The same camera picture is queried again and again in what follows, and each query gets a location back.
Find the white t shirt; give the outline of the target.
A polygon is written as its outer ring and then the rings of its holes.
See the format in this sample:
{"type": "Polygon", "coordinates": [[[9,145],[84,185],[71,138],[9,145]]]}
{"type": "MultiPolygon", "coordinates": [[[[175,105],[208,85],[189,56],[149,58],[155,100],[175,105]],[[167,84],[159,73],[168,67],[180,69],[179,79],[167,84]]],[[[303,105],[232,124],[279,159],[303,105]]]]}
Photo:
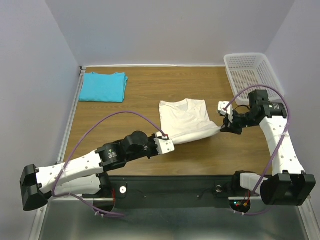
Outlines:
{"type": "Polygon", "coordinates": [[[205,100],[189,99],[159,102],[161,130],[175,145],[210,138],[220,132],[209,118],[205,100]]]}

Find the white plastic basket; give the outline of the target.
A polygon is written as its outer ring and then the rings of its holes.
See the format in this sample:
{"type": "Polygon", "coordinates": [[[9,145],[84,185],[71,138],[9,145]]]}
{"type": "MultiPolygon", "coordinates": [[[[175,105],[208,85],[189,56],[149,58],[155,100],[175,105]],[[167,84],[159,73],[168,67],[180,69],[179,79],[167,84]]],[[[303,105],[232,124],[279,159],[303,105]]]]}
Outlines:
{"type": "Polygon", "coordinates": [[[261,85],[269,86],[276,89],[282,96],[285,95],[268,58],[263,53],[227,54],[223,60],[226,75],[234,95],[252,86],[251,89],[244,91],[237,97],[235,103],[238,106],[248,106],[249,93],[256,89],[261,90],[261,85]]]}

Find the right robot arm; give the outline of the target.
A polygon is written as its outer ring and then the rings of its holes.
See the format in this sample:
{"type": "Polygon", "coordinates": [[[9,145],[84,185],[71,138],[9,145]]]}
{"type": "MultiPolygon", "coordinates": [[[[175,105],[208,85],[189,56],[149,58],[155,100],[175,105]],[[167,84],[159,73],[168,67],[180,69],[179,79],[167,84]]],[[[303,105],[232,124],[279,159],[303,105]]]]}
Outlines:
{"type": "Polygon", "coordinates": [[[248,94],[249,110],[238,113],[231,102],[221,101],[217,112],[224,117],[221,132],[240,135],[244,128],[260,127],[271,155],[265,172],[258,175],[237,171],[230,182],[231,192],[242,195],[249,190],[266,205],[301,206],[316,185],[314,175],[307,174],[300,164],[289,134],[289,109],[281,102],[269,100],[265,89],[248,94]]]}

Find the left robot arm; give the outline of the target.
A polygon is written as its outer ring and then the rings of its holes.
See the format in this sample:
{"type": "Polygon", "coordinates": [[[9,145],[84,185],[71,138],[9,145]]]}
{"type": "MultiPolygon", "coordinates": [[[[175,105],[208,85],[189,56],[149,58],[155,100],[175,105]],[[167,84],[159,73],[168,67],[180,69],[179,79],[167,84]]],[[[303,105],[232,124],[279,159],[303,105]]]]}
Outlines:
{"type": "Polygon", "coordinates": [[[45,206],[50,197],[58,194],[58,186],[65,187],[71,181],[120,169],[128,162],[163,155],[173,149],[168,136],[147,136],[142,131],[135,131],[69,162],[47,167],[27,165],[19,181],[22,208],[27,212],[45,206]]]}

